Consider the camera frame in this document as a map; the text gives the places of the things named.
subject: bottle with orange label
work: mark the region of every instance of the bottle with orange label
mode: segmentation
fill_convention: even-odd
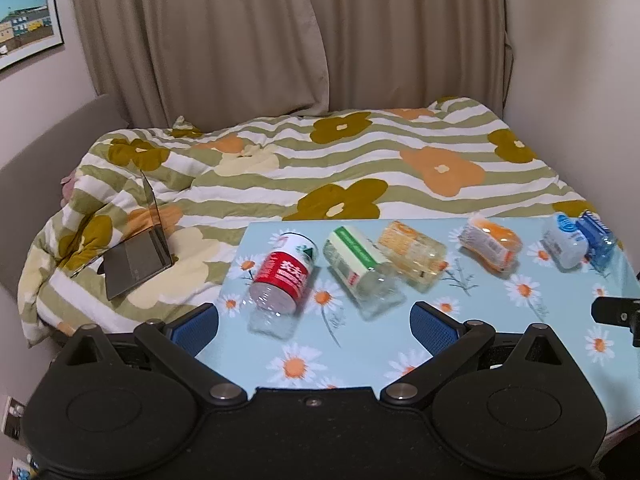
[[[447,248],[439,241],[398,220],[382,231],[378,248],[420,290],[438,278],[447,254]]]
[[[498,272],[510,269],[522,249],[522,241],[516,233],[478,213],[471,215],[459,240],[463,247],[478,254]]]

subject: photo on wall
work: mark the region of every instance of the photo on wall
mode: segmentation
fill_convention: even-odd
[[[0,0],[0,71],[63,43],[56,0]]]

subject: daisy print tablecloth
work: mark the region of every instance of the daisy print tablecloth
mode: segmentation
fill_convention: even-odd
[[[406,302],[365,321],[319,254],[300,305],[298,325],[287,341],[249,332],[241,299],[281,233],[299,232],[321,248],[329,232],[344,222],[250,224],[215,302],[220,314],[218,334],[198,359],[250,395],[259,386],[371,386],[378,394],[431,357],[409,328],[409,310],[415,301],[424,300],[458,321],[482,319],[498,332],[523,332],[530,323],[548,323],[603,403],[609,431],[640,415],[640,355],[631,344],[628,328],[599,325],[591,318],[591,302],[597,296],[640,298],[640,286],[622,251],[616,249],[604,273],[586,260],[562,271],[539,242],[542,218],[500,218],[498,222],[523,242],[517,267],[500,278],[461,250],[458,234],[466,219],[403,221],[447,245],[439,281],[423,294],[401,283]],[[348,224],[377,240],[388,221]]]

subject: bottle with blue label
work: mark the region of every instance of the bottle with blue label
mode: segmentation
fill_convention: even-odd
[[[591,211],[584,211],[575,223],[589,243],[587,256],[591,265],[597,271],[603,272],[611,262],[613,251],[618,244],[616,235]]]
[[[545,220],[542,243],[564,269],[578,265],[589,250],[587,239],[564,213],[554,213]]]

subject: headboard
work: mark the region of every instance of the headboard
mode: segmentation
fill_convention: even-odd
[[[60,121],[0,169],[0,284],[15,297],[31,242],[60,209],[60,179],[102,134],[126,128],[113,98],[101,95]]]

